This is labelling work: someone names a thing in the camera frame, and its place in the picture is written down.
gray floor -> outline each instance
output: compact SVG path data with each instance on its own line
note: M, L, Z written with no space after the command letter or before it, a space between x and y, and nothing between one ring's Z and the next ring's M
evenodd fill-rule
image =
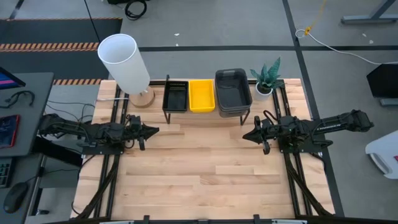
M16 0L3 0L0 17L8 17ZM101 0L87 0L94 17L124 17L121 8ZM312 34L330 45L397 45L398 24L343 26L344 15L368 14L382 0L328 1ZM309 26L322 1L289 0L298 29ZM395 3L389 13L398 13ZM17 18L88 17L82 0L25 0ZM279 0L151 0L147 14L138 21L123 20L122 33L132 35L141 47L200 45L284 45L292 46L287 18ZM317 45L309 37L302 45ZM371 60L398 60L397 51L355 52ZM347 217L398 220L398 180L389 180L366 157L367 143L398 129L398 108L382 108L371 95L366 75L376 68L360 59L335 52L303 52L315 100L321 117L352 109L369 115L375 127L368 133L340 132L326 137L335 143L330 154ZM260 70L282 57L283 78L301 78L294 51L192 51L143 52L151 78L212 78L219 69ZM98 86L55 86L50 98L57 101L92 103ZM81 106L54 105L80 117ZM65 118L71 116L59 113ZM50 189L40 208L52 208L52 216L34 217L29 223L66 220L73 189ZM59 197L53 202L46 198Z

white lamp shade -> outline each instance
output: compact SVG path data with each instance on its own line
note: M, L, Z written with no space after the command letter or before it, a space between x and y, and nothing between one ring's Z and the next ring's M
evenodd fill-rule
M123 92L136 95L148 87L150 77L131 36L114 34L107 37L98 47L98 57Z

computer mouse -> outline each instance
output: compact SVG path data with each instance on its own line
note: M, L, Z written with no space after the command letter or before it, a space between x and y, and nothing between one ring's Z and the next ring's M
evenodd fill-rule
M16 212L25 198L28 185L25 182L18 183L11 187L4 199L3 209L7 213Z

yellow cable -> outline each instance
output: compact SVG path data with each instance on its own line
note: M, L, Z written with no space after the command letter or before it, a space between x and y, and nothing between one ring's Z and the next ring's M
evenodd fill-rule
M312 30L312 27L314 27L315 24L318 22L318 20L321 18L323 10L325 9L326 1L327 0L323 0L323 4L322 4L321 8L319 9L317 18L312 22L312 24L309 27L305 28L304 35L308 35L310 33L310 31Z

potted plant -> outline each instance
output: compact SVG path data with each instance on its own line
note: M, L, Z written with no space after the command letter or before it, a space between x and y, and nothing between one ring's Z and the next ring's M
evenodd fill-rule
M261 70L261 74L258 74L253 69L250 69L251 74L257 78L256 92L254 99L264 101L271 95L273 89L276 89L283 85L282 82L277 82L280 77L278 75L280 65L280 57L274 62L271 68L267 71L267 65L264 64Z

